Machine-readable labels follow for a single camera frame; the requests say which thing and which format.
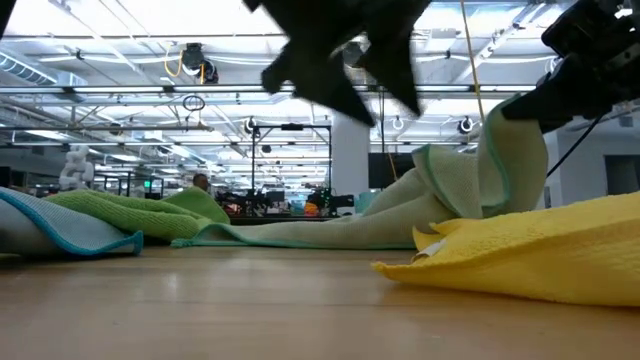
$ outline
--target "desk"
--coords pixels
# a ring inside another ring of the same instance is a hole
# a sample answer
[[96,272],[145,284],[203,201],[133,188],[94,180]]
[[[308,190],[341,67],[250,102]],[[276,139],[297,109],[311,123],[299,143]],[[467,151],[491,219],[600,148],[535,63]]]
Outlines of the desk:
[[147,248],[0,261],[2,359],[639,359],[640,311],[400,286],[411,252]]
[[327,221],[337,218],[332,217],[310,217],[310,216],[231,216],[231,225],[265,225],[279,222],[292,221]]

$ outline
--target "cable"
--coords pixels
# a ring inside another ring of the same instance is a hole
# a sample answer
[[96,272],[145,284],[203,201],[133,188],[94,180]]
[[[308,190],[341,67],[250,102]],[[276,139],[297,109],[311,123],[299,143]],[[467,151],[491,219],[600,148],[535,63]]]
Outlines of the cable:
[[172,47],[173,47],[173,45],[170,45],[167,48],[167,52],[165,53],[165,56],[164,56],[164,70],[167,72],[167,74],[169,74],[169,76],[178,77],[178,76],[180,76],[180,72],[182,71],[182,50],[180,50],[180,58],[178,59],[178,72],[173,73],[169,69],[169,62],[167,61],[168,58],[169,58],[169,52],[171,51]]
[[596,127],[596,125],[598,125],[598,123],[600,122],[600,120],[602,119],[604,115],[600,115],[598,116],[595,120],[593,120],[593,122],[591,123],[591,125],[589,125],[589,127],[587,128],[587,130],[585,130],[584,133],[582,133],[582,135],[580,136],[580,138],[571,146],[571,148],[560,158],[560,160],[558,160],[558,162],[551,168],[551,170],[549,170],[549,172],[547,172],[547,177],[551,176],[551,174],[553,174],[554,171],[556,171],[560,165],[562,165],[562,163],[567,160],[567,158],[569,157],[569,155],[571,155],[571,153],[578,147],[578,145],[580,145],[580,143],[582,143],[582,141],[589,135],[589,133]]
[[393,163],[391,153],[387,153],[389,156],[389,163],[391,164],[391,172],[393,172],[393,181],[398,181],[398,174],[396,173],[396,165]]
[[480,84],[478,83],[478,72],[476,71],[476,62],[473,58],[473,49],[471,47],[471,35],[469,35],[469,24],[467,24],[467,12],[464,8],[464,0],[460,0],[460,8],[462,9],[462,21],[464,22],[464,32],[467,37],[467,51],[469,52],[469,61],[471,62],[471,74],[473,75],[473,85],[478,99],[478,109],[480,110],[480,121],[484,125],[484,110],[482,109],[482,98],[480,97]]

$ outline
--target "blue-edged towel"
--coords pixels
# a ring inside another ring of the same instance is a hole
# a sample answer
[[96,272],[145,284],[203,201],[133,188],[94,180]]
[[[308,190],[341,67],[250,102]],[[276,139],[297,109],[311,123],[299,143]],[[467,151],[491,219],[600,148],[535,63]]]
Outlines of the blue-edged towel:
[[0,253],[93,256],[142,250],[141,232],[126,235],[92,216],[0,187]]

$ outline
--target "person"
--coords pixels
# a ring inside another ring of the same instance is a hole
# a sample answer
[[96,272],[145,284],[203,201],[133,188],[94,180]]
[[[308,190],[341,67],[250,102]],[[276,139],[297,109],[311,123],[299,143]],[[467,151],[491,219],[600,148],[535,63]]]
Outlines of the person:
[[209,192],[209,177],[205,174],[195,174],[193,176],[193,186]]

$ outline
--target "towel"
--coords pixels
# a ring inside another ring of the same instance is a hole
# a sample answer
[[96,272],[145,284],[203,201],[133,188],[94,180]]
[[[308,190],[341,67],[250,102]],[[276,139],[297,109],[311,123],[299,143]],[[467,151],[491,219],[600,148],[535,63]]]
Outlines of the towel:
[[211,210],[219,206],[207,193],[199,189],[185,191],[169,198],[169,201],[129,198],[92,190],[63,192],[46,199],[119,229],[142,231],[145,236],[167,241],[191,238],[214,221],[229,222],[229,217],[221,209],[220,212]]
[[432,228],[414,230],[410,265],[374,269],[408,284],[640,306],[640,193]]
[[209,194],[199,187],[192,186],[162,201],[188,209],[215,223],[229,223],[229,215]]
[[416,150],[415,169],[378,194],[362,214],[323,223],[213,224],[172,246],[415,249],[414,226],[426,231],[431,222],[533,209],[545,182],[546,146],[537,121],[504,119],[501,108],[510,101],[487,116],[476,154],[440,145]]
[[53,257],[138,254],[142,233],[124,234],[104,221],[0,187],[0,253]]

